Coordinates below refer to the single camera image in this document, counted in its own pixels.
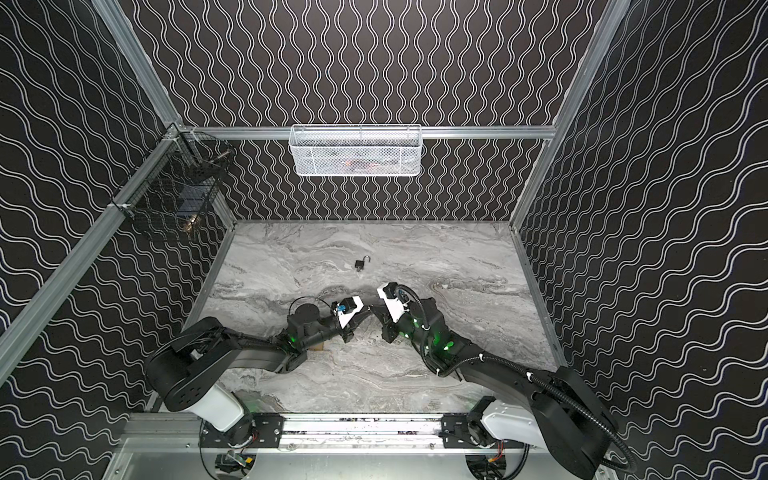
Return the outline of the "small black padlock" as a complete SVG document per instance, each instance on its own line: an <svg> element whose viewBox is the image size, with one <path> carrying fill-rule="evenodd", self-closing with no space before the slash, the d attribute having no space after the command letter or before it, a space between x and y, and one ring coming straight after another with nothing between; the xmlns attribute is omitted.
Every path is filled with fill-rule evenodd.
<svg viewBox="0 0 768 480"><path fill-rule="evenodd" d="M354 268L357 272L361 272L364 270L367 263L371 261L371 257L369 255L365 255L362 259L356 260L354 263Z"/></svg>

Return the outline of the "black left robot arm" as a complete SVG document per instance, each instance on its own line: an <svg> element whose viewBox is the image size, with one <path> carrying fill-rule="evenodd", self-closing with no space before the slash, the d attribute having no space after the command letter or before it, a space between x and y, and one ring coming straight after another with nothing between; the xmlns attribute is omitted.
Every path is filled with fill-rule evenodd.
<svg viewBox="0 0 768 480"><path fill-rule="evenodd" d="M224 326L214 317L199 320L160 347L145 362L146 380L171 412L191 412L240 444L251 435L245 405L219 385L229 370L259 369L284 374L297 369L308 351L335 337L350 341L363 320L379 317L378 307L360 297L345 298L322 315L317 305L290 310L286 327L268 338Z"/></svg>

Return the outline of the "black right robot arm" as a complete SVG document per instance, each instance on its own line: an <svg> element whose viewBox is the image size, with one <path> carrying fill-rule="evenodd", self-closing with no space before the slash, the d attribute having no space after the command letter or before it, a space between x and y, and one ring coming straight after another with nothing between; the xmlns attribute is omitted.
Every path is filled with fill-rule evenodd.
<svg viewBox="0 0 768 480"><path fill-rule="evenodd" d="M517 405L533 417L545 449L570 474L591 479L601 467L632 473L637 460L617 432L616 421L575 371L542 370L488 352L450 329L433 298L384 295L363 309L377 318L382 338L408 340L427 370L480 385L493 399L475 422L494 442L521 442L511 431L491 426L492 406Z"/></svg>

